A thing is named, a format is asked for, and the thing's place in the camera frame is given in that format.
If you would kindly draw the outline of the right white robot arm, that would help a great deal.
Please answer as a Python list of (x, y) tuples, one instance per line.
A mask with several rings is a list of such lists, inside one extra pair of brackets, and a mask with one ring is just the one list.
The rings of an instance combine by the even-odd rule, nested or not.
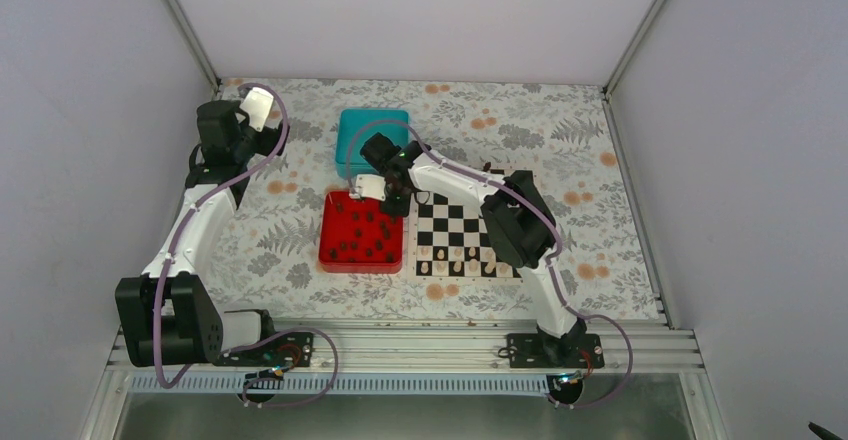
[(412, 195), (428, 192), (477, 214), (495, 255), (516, 269), (536, 303), (544, 359), (565, 367), (578, 357), (586, 323), (565, 298), (555, 266), (563, 240), (531, 172), (503, 176), (475, 170), (420, 139), (399, 147), (381, 133), (368, 138), (360, 154), (373, 170), (349, 179), (351, 197), (377, 200), (384, 213), (405, 217)]

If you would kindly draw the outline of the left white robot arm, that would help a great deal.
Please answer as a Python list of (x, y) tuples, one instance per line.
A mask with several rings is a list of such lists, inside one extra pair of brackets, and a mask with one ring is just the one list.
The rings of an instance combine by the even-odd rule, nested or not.
[(121, 279), (115, 301), (130, 362), (136, 367), (213, 363), (238, 347), (255, 365), (270, 362), (278, 337), (267, 312), (225, 312), (203, 279), (224, 228), (249, 184), (256, 155), (277, 155), (283, 129), (271, 126), (273, 95), (253, 88), (241, 100), (196, 110), (200, 141), (190, 156), (182, 205), (168, 237), (141, 274)]

